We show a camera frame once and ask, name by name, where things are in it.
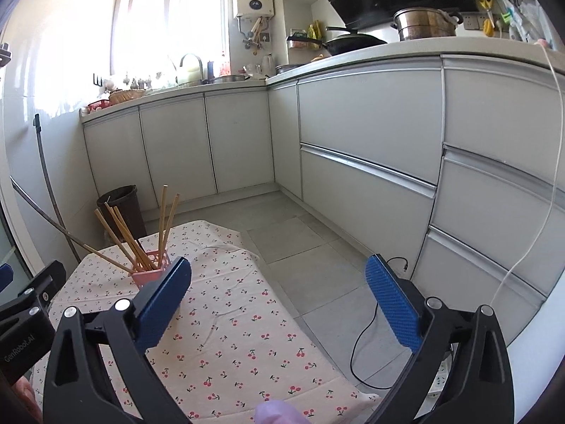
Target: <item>wok handle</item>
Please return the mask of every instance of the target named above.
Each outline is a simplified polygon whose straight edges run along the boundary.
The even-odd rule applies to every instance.
[[[458,11],[453,11],[449,13],[451,17],[455,17],[457,19],[457,25],[461,25],[463,23],[463,16]]]
[[[315,38],[305,38],[304,36],[287,36],[286,41],[304,41],[305,43],[315,43],[316,45],[324,46],[324,42],[322,40],[317,40]]]
[[[326,27],[326,31],[348,31],[349,33],[353,33],[357,35],[357,29],[346,29],[345,27]]]

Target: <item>baseboard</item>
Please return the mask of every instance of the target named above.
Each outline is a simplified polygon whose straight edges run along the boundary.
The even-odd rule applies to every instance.
[[[198,210],[199,208],[215,206],[224,204],[226,202],[237,201],[238,199],[250,198],[258,196],[259,194],[271,193],[278,191],[279,185],[275,182],[263,183],[261,185],[254,185],[253,187],[245,187],[237,190],[226,191],[225,193],[212,194],[202,198],[190,199],[189,201],[181,202],[177,206],[176,213],[189,212],[191,210]],[[144,222],[150,222],[159,218],[159,209],[153,208],[141,212]]]
[[[294,194],[292,194],[289,190],[287,190],[285,187],[281,187],[279,185],[280,190],[287,195],[290,199],[292,199],[293,201],[296,202],[296,204],[298,204],[299,206],[301,206],[304,210],[306,210],[307,212],[311,213],[312,215],[314,215],[318,220],[320,220],[323,224],[325,224],[329,229],[331,229],[335,234],[337,234],[338,236],[340,236],[341,239],[343,239],[344,241],[346,241],[349,245],[351,245],[352,247],[354,247],[355,249],[357,249],[359,252],[361,252],[363,255],[365,255],[366,257],[370,257],[371,255],[374,254],[374,252],[372,252],[371,250],[367,249],[362,243],[360,243],[357,239],[355,239],[353,236],[349,235],[348,233],[346,233],[343,229],[341,229],[338,225],[336,225],[334,222],[332,222],[331,220],[327,219],[324,215],[322,215],[320,212],[318,212],[317,210],[315,210],[314,208],[310,207],[308,204],[304,203],[300,198],[296,197]]]

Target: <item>metal screw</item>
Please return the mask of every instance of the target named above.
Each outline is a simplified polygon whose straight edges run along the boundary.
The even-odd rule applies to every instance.
[[[489,305],[482,305],[481,306],[481,312],[485,315],[485,316],[492,316],[494,314],[493,309],[489,306]]]
[[[76,314],[76,308],[74,306],[67,307],[63,313],[65,317],[73,317]]]
[[[131,303],[129,302],[129,300],[123,299],[123,300],[118,300],[114,305],[114,307],[118,311],[125,311],[127,308],[129,308],[130,304]]]
[[[439,309],[443,306],[442,302],[440,299],[432,297],[432,298],[428,298],[428,301],[426,301],[426,304],[431,307],[432,309]]]

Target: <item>cabinet door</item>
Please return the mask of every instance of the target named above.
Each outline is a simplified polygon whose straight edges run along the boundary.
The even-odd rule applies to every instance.
[[[350,67],[298,82],[301,140],[437,185],[441,60]]]
[[[506,59],[444,57],[446,143],[552,182],[560,106],[551,72]],[[565,171],[558,185],[565,188]]]
[[[157,207],[137,110],[110,114],[85,124],[84,137],[100,195],[125,185],[136,185],[141,210]]]
[[[206,94],[218,192],[272,182],[267,91]]]
[[[369,250],[405,257],[411,275],[432,212],[432,185],[306,145],[302,176],[304,202]]]
[[[448,307],[475,312],[490,304],[506,270],[475,250],[431,228],[412,281],[425,297],[435,296]],[[509,344],[528,324],[543,297],[516,276],[510,276],[494,300],[494,311]]]
[[[163,185],[180,201],[216,193],[204,98],[162,100],[141,107],[145,152],[157,199]]]
[[[460,150],[444,157],[432,223],[506,269],[538,234],[552,187],[540,179]],[[557,193],[549,220],[513,271],[549,295],[565,267],[565,194]]]
[[[302,198],[296,83],[269,90],[275,181]]]

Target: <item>table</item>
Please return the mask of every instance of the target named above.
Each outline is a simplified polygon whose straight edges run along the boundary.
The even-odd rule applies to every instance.
[[[141,243],[155,250],[157,235]],[[127,263],[117,246],[103,253]],[[257,257],[242,247],[239,233],[205,221],[186,223],[171,229],[168,253],[171,260],[190,261],[192,283],[147,358],[192,420],[249,422],[260,402],[276,399],[312,423],[331,424],[351,420],[380,400],[352,386],[301,331],[259,271]],[[105,310],[137,291],[125,272],[91,254],[53,299],[49,316],[57,326],[66,307]],[[101,351],[123,407],[139,416],[109,347]],[[46,365],[47,356],[33,371],[40,405]]]

